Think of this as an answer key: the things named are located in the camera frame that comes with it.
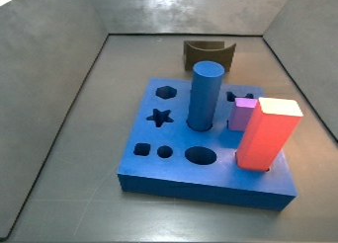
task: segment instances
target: purple block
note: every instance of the purple block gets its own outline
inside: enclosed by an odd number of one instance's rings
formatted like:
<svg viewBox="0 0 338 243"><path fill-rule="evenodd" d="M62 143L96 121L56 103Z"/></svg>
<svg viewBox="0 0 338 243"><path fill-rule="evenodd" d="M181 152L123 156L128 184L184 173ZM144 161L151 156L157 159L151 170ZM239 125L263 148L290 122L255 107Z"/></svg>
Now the purple block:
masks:
<svg viewBox="0 0 338 243"><path fill-rule="evenodd" d="M257 104L257 99L236 98L228 120L228 128L231 130L244 131L248 125L248 120Z"/></svg>

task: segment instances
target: shape sorter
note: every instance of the shape sorter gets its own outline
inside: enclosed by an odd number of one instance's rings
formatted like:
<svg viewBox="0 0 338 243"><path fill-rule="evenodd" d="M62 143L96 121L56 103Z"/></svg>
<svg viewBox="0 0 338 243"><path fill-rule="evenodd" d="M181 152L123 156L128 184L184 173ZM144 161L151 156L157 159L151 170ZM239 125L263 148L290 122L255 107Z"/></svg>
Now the shape sorter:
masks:
<svg viewBox="0 0 338 243"><path fill-rule="evenodd" d="M233 95L263 96L260 87L221 84L212 127L185 121L191 81L153 78L117 168L123 191L282 210L296 191L280 151L268 172L237 167L243 131L229 130Z"/></svg>

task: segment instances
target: star-shaped hole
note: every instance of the star-shaped hole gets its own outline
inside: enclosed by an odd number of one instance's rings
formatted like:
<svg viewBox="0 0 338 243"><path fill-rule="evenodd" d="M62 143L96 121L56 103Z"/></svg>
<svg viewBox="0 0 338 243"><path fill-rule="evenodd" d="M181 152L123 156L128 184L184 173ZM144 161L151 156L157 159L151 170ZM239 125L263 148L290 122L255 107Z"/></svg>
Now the star-shaped hole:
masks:
<svg viewBox="0 0 338 243"><path fill-rule="evenodd" d="M147 121L153 121L156 127L161 127L164 122L173 122L173 120L169 118L169 112L171 110L161 112L157 109L153 109L153 114L147 117Z"/></svg>

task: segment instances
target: red rectangular block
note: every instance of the red rectangular block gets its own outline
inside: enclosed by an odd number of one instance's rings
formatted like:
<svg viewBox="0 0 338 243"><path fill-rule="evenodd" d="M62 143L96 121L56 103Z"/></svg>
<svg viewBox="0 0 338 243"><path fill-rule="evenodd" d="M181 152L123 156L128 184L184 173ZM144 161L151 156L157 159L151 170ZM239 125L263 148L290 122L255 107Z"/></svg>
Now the red rectangular block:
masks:
<svg viewBox="0 0 338 243"><path fill-rule="evenodd" d="M269 169L300 118L296 101L259 98L236 151L240 168Z"/></svg>

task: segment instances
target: hexagonal hole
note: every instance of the hexagonal hole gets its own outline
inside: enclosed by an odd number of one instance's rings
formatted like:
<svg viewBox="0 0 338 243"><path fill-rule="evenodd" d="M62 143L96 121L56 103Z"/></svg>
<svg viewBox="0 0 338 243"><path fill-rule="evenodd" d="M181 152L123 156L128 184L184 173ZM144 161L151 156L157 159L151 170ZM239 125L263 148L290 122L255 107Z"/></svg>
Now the hexagonal hole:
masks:
<svg viewBox="0 0 338 243"><path fill-rule="evenodd" d="M176 95L176 89L171 86L164 86L156 90L156 96L161 99L173 98Z"/></svg>

